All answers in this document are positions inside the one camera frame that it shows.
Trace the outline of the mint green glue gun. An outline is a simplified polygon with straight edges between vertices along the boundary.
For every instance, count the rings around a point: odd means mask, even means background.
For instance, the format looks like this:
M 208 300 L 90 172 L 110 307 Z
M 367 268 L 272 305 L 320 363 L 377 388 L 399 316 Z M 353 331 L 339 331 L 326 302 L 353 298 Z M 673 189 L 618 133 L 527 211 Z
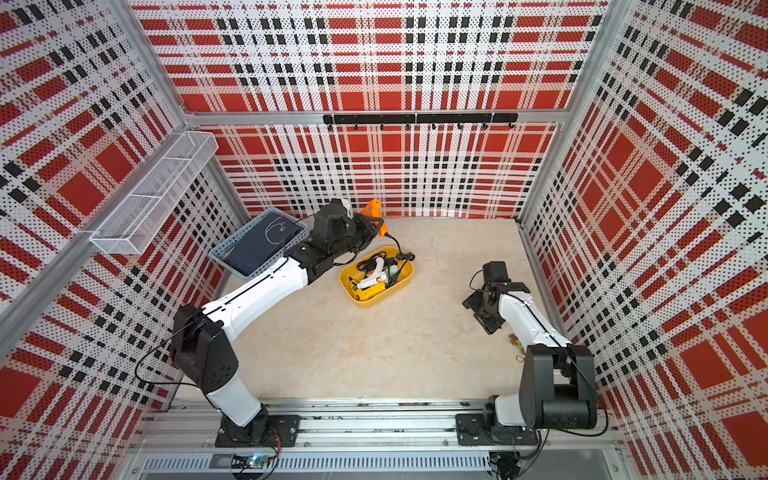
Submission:
M 394 286 L 399 279 L 401 269 L 397 265 L 391 265 L 387 273 L 387 287 Z

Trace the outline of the white glue gun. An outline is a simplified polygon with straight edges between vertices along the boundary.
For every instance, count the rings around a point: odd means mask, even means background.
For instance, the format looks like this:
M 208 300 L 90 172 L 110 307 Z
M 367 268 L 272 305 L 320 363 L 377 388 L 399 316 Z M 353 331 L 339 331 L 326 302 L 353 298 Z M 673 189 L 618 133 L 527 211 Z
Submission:
M 381 256 L 359 262 L 357 269 L 359 272 L 363 272 L 364 276 L 361 280 L 353 282 L 355 290 L 366 290 L 378 283 L 386 282 L 388 279 L 386 260 Z

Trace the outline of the orange glue gun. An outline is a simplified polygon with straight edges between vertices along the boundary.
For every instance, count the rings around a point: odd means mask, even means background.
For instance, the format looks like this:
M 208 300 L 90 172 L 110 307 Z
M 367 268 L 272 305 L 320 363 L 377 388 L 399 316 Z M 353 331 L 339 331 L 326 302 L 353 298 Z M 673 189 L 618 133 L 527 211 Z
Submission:
M 385 237 L 388 235 L 388 227 L 386 226 L 384 217 L 382 215 L 382 202 L 378 198 L 372 199 L 363 208 L 361 214 L 371 219 L 371 222 L 378 229 L 379 237 Z

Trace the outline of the yellow glue gun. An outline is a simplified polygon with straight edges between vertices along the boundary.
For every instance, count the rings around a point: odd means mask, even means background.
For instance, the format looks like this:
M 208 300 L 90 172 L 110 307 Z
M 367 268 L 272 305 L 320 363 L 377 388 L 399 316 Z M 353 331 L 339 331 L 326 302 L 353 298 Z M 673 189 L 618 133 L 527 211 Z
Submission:
M 386 282 L 378 282 L 368 288 L 361 289 L 358 286 L 353 288 L 353 298 L 358 302 L 364 302 L 372 299 L 387 289 Z

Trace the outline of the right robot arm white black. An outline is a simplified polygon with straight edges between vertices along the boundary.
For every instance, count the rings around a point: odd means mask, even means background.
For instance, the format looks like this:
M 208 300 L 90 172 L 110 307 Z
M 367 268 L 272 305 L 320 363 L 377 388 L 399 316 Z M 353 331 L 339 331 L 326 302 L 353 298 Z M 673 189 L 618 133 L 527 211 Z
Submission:
M 514 282 L 503 261 L 480 270 L 483 283 L 462 305 L 486 334 L 508 325 L 522 348 L 518 392 L 494 395 L 484 407 L 486 430 L 559 430 L 579 434 L 598 423 L 594 356 L 562 335 L 536 307 L 529 288 Z

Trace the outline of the yellow plastic storage box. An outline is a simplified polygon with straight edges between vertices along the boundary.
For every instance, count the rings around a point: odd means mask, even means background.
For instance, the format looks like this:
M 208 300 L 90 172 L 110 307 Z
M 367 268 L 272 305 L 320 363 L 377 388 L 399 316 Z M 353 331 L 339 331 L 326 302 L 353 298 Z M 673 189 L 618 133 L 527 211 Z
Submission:
M 347 296 L 368 308 L 407 286 L 414 274 L 415 255 L 396 246 L 380 248 L 342 269 L 339 281 Z

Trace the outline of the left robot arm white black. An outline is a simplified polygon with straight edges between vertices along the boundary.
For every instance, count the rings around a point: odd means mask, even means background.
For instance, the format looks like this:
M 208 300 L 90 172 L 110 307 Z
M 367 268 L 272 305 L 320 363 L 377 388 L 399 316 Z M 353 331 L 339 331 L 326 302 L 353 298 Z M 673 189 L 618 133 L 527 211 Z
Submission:
M 173 363 L 222 414 L 218 447 L 265 444 L 278 426 L 239 373 L 233 348 L 259 316 L 339 265 L 384 233 L 380 200 L 359 213 L 333 199 L 312 216 L 313 224 L 269 207 L 216 246 L 210 258 L 244 285 L 202 307 L 188 304 L 174 316 L 169 351 Z

